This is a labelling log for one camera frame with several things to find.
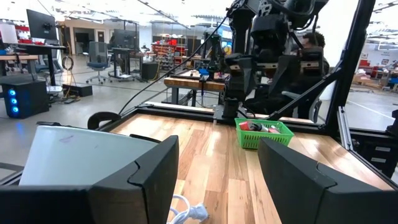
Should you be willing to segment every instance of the white cable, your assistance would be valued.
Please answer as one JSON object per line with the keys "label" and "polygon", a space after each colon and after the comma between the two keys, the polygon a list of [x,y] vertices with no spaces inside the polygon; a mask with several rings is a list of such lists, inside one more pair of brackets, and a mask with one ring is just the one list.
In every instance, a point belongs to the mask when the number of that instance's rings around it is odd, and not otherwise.
{"label": "white cable", "polygon": [[196,206],[191,207],[187,198],[182,195],[173,195],[173,198],[177,198],[183,200],[185,204],[187,204],[187,209],[183,212],[178,212],[173,207],[170,207],[170,210],[176,214],[173,220],[167,224],[183,224],[189,218],[200,220],[201,222],[208,218],[208,213],[206,211],[205,206],[200,203]]}

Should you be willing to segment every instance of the computer tower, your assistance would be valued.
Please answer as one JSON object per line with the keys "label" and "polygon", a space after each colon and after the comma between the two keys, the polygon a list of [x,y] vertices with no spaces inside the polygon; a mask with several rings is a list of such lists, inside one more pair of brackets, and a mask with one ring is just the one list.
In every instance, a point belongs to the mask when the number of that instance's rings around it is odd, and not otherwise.
{"label": "computer tower", "polygon": [[154,79],[157,73],[157,62],[147,62],[142,64],[142,79],[151,80]]}
{"label": "computer tower", "polygon": [[27,118],[49,110],[45,81],[2,84],[7,115],[10,118]]}

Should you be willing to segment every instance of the concrete floor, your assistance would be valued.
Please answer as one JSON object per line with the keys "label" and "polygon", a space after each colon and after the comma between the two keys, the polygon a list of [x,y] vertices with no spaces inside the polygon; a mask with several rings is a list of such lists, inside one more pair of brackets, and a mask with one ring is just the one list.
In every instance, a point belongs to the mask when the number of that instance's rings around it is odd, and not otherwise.
{"label": "concrete floor", "polygon": [[[86,67],[86,58],[74,57],[75,66],[73,68],[74,77],[79,84],[85,84],[88,77],[96,75]],[[56,76],[57,84],[70,83],[70,75],[66,72]],[[30,145],[34,138],[36,122],[53,121],[64,125],[71,125],[86,128],[88,118],[99,111],[119,112],[128,99],[138,91],[145,88],[148,83],[140,82],[106,82],[104,85],[93,80],[93,96],[82,98],[77,103],[69,105],[55,103],[49,112],[37,114],[26,119],[10,119],[6,114],[3,99],[0,99],[0,162],[23,166],[26,162]],[[142,101],[155,94],[151,99],[154,102],[161,102],[171,95],[171,90],[165,91],[166,87],[162,82],[155,83],[148,90],[143,91],[136,97],[127,108],[136,106]],[[214,93],[206,93],[204,105],[211,106],[217,104],[217,96]],[[385,130],[387,125],[394,122],[391,118],[391,111],[398,109],[392,105],[398,103],[398,95],[395,93],[350,93],[346,110],[350,127]],[[329,101],[324,101],[320,110],[319,123],[326,118]],[[9,174],[8,170],[0,169],[0,179]]]}

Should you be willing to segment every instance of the green plastic basket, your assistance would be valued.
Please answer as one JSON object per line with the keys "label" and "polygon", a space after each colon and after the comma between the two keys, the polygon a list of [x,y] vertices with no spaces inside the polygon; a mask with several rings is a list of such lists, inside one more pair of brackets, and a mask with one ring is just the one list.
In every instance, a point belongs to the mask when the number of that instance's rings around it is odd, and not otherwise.
{"label": "green plastic basket", "polygon": [[[239,127],[239,123],[245,121],[252,121],[253,123],[263,124],[265,127],[269,128],[272,125],[275,126],[280,134],[273,133],[263,133],[259,131],[242,131],[241,127]],[[266,120],[258,120],[258,119],[243,119],[243,118],[235,118],[236,123],[236,134],[238,135],[238,141],[242,148],[245,149],[257,149],[259,140],[262,137],[270,138],[274,141],[277,141],[285,146],[289,145],[290,140],[294,136],[293,132],[289,130],[282,122],[280,121],[266,121]]]}

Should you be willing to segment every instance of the computer monitor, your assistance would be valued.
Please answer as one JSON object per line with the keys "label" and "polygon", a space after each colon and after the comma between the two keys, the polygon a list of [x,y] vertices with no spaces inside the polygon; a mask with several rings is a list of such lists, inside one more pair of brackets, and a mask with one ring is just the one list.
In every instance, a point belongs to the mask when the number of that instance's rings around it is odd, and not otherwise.
{"label": "computer monitor", "polygon": [[30,37],[58,40],[54,17],[30,9],[26,9],[26,13]]}
{"label": "computer monitor", "polygon": [[136,33],[132,30],[122,30],[115,29],[114,30],[114,39],[116,45],[121,45],[122,47],[134,48],[134,38],[136,37]]}

